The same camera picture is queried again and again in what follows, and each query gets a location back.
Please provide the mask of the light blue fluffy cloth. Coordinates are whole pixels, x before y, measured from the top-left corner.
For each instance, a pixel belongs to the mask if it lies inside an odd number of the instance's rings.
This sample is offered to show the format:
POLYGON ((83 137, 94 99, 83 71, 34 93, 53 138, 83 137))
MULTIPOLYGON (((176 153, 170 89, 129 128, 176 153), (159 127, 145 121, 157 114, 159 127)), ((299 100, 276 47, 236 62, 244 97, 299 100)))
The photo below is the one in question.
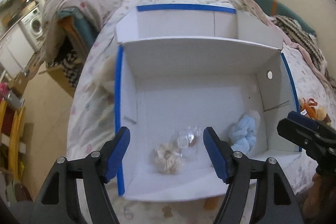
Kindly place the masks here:
POLYGON ((228 136, 233 151, 243 154, 250 153, 256 144, 257 132, 255 132, 255 120, 244 114, 238 123, 229 130, 228 136))

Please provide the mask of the cream scrunchie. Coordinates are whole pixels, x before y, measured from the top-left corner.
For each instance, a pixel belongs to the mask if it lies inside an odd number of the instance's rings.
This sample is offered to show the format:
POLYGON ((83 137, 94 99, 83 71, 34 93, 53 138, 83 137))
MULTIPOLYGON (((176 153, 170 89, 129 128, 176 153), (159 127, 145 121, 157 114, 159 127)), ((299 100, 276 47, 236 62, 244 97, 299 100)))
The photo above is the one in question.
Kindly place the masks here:
POLYGON ((176 174, 183 166, 181 150, 174 143, 162 143, 155 149, 154 163, 160 173, 176 174))

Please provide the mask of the black white patterned cloth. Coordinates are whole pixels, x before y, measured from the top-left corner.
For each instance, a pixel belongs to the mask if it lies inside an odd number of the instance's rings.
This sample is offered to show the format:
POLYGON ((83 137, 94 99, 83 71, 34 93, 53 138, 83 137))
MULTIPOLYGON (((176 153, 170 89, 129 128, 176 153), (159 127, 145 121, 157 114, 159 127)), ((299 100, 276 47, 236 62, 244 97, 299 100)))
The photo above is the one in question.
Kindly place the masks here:
POLYGON ((63 71, 70 87, 77 88, 83 64, 75 50, 70 50, 65 56, 57 57, 46 63, 47 69, 60 68, 63 71))

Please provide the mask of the floral white bed quilt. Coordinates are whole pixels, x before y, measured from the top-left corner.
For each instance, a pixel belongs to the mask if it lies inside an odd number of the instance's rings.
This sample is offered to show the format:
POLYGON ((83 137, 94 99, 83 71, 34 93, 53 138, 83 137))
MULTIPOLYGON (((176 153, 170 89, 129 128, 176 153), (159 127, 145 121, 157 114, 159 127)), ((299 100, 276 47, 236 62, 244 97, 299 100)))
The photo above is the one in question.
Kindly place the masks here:
MULTIPOLYGON (((112 81, 117 43, 113 36, 115 25, 121 19, 111 16, 97 38, 93 39, 90 51, 88 50, 68 125, 67 156, 70 159, 86 156, 101 148, 109 137, 114 137, 112 81)), ((331 126, 335 128, 335 79, 328 75, 325 81, 320 80, 301 52, 285 42, 284 54, 294 73, 294 84, 299 97, 313 97, 317 100, 327 110, 331 126)), ((295 193, 303 195, 310 188, 313 165, 313 160, 304 154, 285 168, 285 174, 289 175, 295 193)), ((212 223, 215 210, 218 209, 218 205, 214 209, 204 209, 203 200, 180 203, 126 201, 117 197, 115 180, 108 184, 108 193, 117 215, 121 217, 121 223, 212 223)))

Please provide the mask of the clear plastic bag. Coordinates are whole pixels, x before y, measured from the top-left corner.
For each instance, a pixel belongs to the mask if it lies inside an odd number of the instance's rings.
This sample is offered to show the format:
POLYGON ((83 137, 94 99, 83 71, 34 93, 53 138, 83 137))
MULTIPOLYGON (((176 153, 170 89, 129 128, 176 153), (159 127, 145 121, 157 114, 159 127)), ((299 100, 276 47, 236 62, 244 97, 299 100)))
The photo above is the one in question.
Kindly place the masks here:
POLYGON ((200 151, 201 130, 199 127, 187 127, 173 133, 174 147, 182 159, 195 159, 200 151))

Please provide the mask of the orange plush toy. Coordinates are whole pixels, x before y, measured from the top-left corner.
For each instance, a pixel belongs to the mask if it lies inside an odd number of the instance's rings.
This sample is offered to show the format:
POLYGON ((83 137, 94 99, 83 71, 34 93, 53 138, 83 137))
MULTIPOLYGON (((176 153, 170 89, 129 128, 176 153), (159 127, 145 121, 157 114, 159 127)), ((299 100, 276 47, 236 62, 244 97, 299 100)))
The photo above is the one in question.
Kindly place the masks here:
POLYGON ((299 99, 299 109, 303 116, 306 116, 314 121, 320 121, 328 126, 331 125, 331 119, 327 114, 324 107, 319 106, 318 102, 313 98, 306 100, 305 98, 299 99))

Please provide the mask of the striped knit blanket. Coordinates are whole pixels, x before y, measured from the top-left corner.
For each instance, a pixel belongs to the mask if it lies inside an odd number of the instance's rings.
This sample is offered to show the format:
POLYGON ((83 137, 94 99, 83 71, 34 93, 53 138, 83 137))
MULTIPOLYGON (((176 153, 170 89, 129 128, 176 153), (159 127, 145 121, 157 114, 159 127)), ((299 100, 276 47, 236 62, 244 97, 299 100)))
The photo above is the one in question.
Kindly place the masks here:
POLYGON ((298 21, 287 16, 275 15, 271 21, 282 29, 292 42, 302 46, 309 54, 316 69, 326 76, 327 61, 318 48, 317 38, 304 31, 298 21))

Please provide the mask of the white box blue-taped edges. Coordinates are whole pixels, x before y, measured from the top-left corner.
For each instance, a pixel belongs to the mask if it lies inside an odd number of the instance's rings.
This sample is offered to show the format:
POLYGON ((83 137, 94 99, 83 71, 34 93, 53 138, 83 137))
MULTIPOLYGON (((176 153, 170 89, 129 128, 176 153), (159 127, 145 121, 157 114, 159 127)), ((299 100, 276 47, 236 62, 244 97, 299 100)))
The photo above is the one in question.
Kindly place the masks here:
POLYGON ((132 9, 116 25, 115 125, 130 130, 118 171, 127 200, 187 201, 219 196, 217 177, 203 144, 186 134, 212 127, 222 140, 243 117, 260 118, 248 157, 274 157, 286 168, 299 146, 277 134, 279 120, 299 108, 283 38, 268 23, 228 7, 163 4, 132 9), (155 150, 182 144, 182 168, 163 174, 155 150))

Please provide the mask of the white washing machine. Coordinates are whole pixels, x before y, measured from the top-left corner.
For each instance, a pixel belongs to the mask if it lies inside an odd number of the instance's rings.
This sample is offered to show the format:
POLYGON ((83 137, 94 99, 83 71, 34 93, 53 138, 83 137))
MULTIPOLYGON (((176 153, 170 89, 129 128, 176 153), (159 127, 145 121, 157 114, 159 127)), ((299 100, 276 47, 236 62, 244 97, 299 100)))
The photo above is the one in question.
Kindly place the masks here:
POLYGON ((42 15, 38 7, 33 8, 19 21, 19 25, 25 34, 29 44, 35 52, 41 50, 42 47, 42 15))

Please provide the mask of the white fluffy sock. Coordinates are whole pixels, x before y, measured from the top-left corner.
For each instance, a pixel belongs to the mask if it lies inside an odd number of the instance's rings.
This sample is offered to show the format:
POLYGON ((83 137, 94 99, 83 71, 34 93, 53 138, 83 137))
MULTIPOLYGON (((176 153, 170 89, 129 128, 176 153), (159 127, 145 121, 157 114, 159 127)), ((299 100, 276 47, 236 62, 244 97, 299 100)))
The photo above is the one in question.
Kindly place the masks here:
POLYGON ((255 132, 259 131, 261 117, 258 111, 256 110, 248 110, 246 114, 255 120, 255 132))

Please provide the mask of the white kitchen cabinet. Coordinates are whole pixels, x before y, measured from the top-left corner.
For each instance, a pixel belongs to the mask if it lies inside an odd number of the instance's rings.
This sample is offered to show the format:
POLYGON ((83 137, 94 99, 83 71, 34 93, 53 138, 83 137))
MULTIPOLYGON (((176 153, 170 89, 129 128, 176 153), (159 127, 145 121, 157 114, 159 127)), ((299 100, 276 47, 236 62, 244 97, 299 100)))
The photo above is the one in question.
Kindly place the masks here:
POLYGON ((11 78, 26 69, 34 53, 19 24, 12 26, 1 39, 1 65, 11 78))

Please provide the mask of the yellow wooden chair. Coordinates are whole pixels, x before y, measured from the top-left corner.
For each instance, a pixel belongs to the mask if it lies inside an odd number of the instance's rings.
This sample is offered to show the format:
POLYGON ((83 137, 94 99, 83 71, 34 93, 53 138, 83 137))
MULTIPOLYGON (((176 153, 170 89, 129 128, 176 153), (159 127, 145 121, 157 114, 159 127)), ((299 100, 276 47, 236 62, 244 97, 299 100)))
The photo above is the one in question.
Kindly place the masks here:
POLYGON ((26 145, 21 142, 26 108, 22 106, 18 110, 14 110, 12 119, 7 119, 7 109, 11 110, 8 103, 1 100, 1 145, 8 148, 8 170, 12 173, 14 180, 20 181, 23 171, 19 155, 26 153, 26 145))

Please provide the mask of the teal cushion orange stripe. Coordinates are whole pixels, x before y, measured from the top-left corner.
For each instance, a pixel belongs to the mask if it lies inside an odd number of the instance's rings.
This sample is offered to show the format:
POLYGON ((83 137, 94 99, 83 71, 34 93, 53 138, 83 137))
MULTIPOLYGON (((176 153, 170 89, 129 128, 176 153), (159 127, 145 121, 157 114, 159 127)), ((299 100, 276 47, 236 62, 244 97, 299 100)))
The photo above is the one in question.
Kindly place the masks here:
POLYGON ((302 29, 308 34, 316 36, 313 30, 299 15, 283 5, 278 0, 254 0, 268 16, 282 15, 292 18, 301 25, 302 29))

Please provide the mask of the cardboard box on floor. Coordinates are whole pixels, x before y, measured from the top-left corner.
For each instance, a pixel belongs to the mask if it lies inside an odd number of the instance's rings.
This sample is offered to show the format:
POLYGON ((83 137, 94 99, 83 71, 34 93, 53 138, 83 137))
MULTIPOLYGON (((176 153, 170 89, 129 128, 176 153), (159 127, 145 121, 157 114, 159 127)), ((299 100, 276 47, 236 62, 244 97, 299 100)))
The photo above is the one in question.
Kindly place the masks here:
POLYGON ((41 58, 41 52, 34 53, 27 67, 11 79, 7 84, 8 88, 18 97, 21 98, 25 92, 25 88, 35 75, 38 73, 39 68, 44 63, 41 58))

